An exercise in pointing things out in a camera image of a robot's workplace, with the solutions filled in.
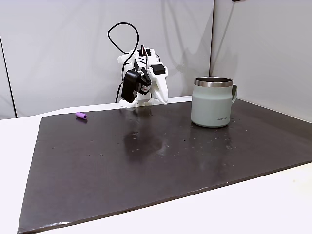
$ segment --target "purple cylinder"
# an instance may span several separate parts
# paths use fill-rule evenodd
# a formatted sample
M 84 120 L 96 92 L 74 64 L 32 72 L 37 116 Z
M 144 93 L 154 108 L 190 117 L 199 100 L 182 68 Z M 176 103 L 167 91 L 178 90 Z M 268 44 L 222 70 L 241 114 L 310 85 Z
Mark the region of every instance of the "purple cylinder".
M 86 119 L 87 115 L 81 112 L 76 112 L 76 116 L 81 119 Z

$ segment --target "dark table mat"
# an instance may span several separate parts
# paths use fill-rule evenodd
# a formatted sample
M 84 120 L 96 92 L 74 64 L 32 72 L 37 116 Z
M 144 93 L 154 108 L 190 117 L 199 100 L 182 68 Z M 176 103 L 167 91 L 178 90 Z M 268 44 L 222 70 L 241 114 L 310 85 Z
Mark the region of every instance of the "dark table mat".
M 241 100 L 227 127 L 191 103 L 42 119 L 19 233 L 35 233 L 267 175 L 312 160 L 312 124 Z

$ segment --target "white table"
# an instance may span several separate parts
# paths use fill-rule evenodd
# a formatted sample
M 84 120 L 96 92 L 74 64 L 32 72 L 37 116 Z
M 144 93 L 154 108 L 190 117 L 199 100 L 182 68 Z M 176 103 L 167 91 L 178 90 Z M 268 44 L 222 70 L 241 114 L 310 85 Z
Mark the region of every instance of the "white table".
M 169 103 L 191 101 L 173 97 Z M 118 103 L 66 108 L 0 120 L 0 233 L 16 234 L 42 117 L 122 108 Z M 312 233 L 312 163 L 144 209 L 47 231 L 98 233 Z

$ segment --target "gray wall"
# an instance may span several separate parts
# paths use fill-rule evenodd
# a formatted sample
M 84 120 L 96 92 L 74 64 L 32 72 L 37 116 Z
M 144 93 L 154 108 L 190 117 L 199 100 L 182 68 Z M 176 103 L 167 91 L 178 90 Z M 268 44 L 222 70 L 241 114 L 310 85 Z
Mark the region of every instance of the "gray wall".
M 6 118 L 15 118 L 15 115 L 3 60 L 2 48 L 0 46 L 0 119 Z
M 312 121 L 312 1 L 216 0 L 211 72 L 238 97 Z
M 121 55 L 108 29 L 127 21 L 140 43 L 169 69 L 169 96 L 192 93 L 209 73 L 213 0 L 0 0 L 0 33 L 19 117 L 111 103 L 121 82 Z M 133 49 L 128 26 L 112 33 Z

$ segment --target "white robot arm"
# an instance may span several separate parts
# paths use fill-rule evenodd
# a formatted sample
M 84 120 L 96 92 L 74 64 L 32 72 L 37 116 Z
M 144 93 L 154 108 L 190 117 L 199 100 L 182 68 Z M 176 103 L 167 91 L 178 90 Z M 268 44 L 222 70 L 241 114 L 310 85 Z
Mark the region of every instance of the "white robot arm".
M 118 57 L 118 62 L 124 64 L 124 82 L 120 103 L 124 106 L 150 105 L 153 101 L 151 94 L 162 104 L 168 103 L 168 88 L 166 77 L 168 68 L 159 62 L 154 49 L 137 49 L 130 59 L 129 54 Z

